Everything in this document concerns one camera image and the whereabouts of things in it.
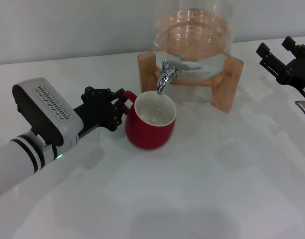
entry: chrome faucet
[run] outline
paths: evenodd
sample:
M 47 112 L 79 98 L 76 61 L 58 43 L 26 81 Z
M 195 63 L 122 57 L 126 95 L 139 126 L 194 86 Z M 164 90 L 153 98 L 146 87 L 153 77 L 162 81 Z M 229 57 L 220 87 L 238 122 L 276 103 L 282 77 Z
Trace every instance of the chrome faucet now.
M 157 84 L 157 92 L 162 95 L 166 86 L 170 84 L 174 77 L 182 74 L 182 71 L 189 71 L 190 67 L 186 64 L 182 64 L 177 61 L 167 61 L 162 62 L 162 73 L 159 76 Z

